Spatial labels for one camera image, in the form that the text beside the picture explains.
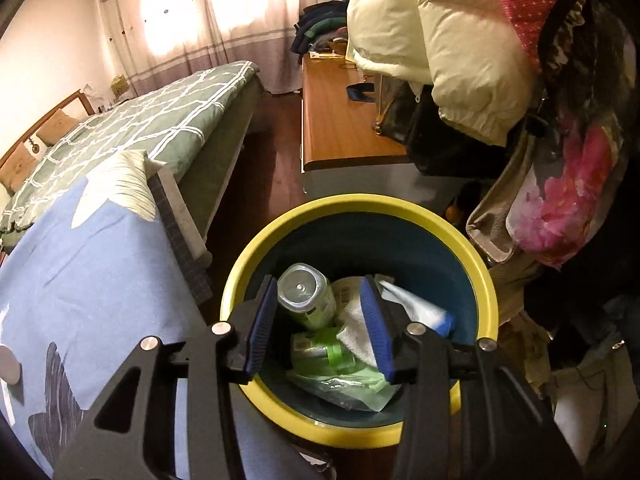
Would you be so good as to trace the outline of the yellow rimmed blue trash bin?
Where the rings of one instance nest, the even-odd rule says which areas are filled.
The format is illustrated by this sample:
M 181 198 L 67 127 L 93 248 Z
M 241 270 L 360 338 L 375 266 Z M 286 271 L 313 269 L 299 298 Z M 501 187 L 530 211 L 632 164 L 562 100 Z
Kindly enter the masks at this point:
M 270 422 L 317 444 L 384 448 L 400 438 L 405 391 L 375 363 L 366 276 L 411 322 L 455 344 L 498 333 L 497 294 L 478 252 L 443 218 L 399 198 L 335 195 L 270 222 L 235 261 L 221 317 L 266 276 L 288 273 L 292 307 L 278 312 L 265 364 L 243 393 Z

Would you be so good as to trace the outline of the green white plastic bottle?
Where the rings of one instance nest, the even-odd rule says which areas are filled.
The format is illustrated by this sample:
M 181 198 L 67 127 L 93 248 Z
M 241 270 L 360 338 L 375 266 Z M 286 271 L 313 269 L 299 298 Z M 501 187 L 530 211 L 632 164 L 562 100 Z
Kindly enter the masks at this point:
M 336 301 L 324 274 L 306 263 L 295 263 L 278 279 L 279 304 L 308 330 L 331 325 Z

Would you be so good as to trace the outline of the brown pillow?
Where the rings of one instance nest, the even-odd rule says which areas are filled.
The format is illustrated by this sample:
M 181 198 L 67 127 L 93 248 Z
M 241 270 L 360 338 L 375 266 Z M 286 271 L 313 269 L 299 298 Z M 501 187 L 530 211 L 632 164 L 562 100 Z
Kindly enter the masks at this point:
M 53 146 L 78 124 L 77 118 L 67 115 L 64 110 L 57 110 L 36 131 L 36 136 L 47 146 Z
M 21 143 L 9 156 L 0 170 L 0 182 L 13 195 L 34 171 L 38 164 L 35 156 Z

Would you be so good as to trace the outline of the cream puffer jacket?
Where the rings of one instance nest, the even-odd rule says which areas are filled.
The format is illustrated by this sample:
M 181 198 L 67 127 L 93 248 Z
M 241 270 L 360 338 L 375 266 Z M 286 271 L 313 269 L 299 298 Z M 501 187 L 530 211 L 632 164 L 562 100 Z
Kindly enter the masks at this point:
M 347 57 L 367 73 L 424 84 L 443 122 L 506 145 L 535 76 L 499 0 L 349 0 Z

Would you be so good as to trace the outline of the white instant noodle cup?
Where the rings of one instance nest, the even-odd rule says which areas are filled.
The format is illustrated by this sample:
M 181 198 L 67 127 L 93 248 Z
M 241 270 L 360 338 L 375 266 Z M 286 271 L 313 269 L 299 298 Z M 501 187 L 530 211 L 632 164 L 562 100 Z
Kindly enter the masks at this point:
M 382 298 L 403 306 L 411 322 L 422 323 L 442 337 L 454 330 L 454 316 L 445 309 L 395 285 L 386 276 L 375 275 L 374 281 Z

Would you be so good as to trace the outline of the brown pillow right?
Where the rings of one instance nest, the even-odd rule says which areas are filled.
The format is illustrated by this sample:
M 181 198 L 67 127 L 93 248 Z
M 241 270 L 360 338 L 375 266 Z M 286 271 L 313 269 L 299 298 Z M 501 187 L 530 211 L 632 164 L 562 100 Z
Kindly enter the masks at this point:
M 57 110 L 36 131 L 36 136 L 47 146 L 53 146 L 78 124 L 77 118 L 67 115 L 64 110 Z

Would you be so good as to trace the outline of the blue cloth with star patches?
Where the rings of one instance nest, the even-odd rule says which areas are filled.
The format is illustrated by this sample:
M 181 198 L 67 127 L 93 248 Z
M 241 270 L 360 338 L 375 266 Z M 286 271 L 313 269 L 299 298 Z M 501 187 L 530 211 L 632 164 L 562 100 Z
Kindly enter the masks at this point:
M 207 325 L 149 187 L 124 151 L 91 169 L 1 267 L 6 479 L 312 479 L 257 416 L 235 415 L 250 300 Z

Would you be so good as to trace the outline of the white tissue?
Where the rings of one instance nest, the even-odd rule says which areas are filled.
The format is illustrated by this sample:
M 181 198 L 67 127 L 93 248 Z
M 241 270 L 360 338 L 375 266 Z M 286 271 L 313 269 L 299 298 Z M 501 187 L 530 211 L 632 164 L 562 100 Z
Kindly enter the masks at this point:
M 341 310 L 337 319 L 341 325 L 337 339 L 341 341 L 341 344 L 367 366 L 378 368 L 360 299 L 350 300 Z

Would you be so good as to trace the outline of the brown pillow left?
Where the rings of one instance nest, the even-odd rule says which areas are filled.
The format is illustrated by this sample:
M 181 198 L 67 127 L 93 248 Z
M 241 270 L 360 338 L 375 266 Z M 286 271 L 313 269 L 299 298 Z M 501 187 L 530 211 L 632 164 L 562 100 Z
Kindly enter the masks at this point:
M 0 182 L 13 195 L 34 171 L 38 164 L 35 156 L 21 143 L 9 156 L 0 170 Z

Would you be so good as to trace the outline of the green plastic bag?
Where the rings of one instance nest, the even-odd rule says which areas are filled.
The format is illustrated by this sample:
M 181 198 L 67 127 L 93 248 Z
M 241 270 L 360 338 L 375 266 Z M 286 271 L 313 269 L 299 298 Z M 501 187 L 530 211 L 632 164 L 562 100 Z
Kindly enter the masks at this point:
M 400 391 L 337 339 L 337 327 L 294 334 L 290 382 L 347 411 L 379 413 Z

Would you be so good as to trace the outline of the pile of dark clothes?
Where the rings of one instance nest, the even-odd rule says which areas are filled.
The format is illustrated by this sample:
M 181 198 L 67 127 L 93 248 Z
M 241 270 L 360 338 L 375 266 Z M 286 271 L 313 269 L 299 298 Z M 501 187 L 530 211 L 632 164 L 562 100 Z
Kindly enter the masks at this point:
M 303 56 L 320 36 L 345 27 L 348 4 L 349 0 L 328 0 L 307 6 L 294 24 L 290 51 Z

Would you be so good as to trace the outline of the pink window curtain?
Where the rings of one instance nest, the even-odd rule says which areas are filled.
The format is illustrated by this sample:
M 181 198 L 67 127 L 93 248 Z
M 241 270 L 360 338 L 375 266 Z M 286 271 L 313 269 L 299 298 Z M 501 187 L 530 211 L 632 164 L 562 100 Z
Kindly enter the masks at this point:
M 116 73 L 141 96 L 235 61 L 259 68 L 272 94 L 302 85 L 292 52 L 303 10 L 329 0 L 98 0 Z

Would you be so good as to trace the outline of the floral pink bag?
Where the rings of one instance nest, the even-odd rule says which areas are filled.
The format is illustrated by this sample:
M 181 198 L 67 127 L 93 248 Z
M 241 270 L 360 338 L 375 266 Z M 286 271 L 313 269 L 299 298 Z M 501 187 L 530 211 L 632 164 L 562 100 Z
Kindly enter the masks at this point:
M 469 216 L 466 234 L 495 263 L 521 249 L 559 269 L 602 226 L 624 170 L 622 148 L 612 114 L 586 126 L 561 116 L 551 128 L 528 118 L 506 168 Z

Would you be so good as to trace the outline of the wooden tv cabinet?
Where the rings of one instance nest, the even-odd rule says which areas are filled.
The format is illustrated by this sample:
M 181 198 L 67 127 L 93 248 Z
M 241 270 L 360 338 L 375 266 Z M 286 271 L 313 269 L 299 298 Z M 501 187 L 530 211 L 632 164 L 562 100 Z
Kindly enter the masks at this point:
M 442 214 L 464 179 L 420 174 L 405 148 L 372 129 L 376 108 L 349 99 L 346 88 L 363 81 L 341 58 L 303 58 L 302 185 L 310 200 L 371 193 L 408 200 Z

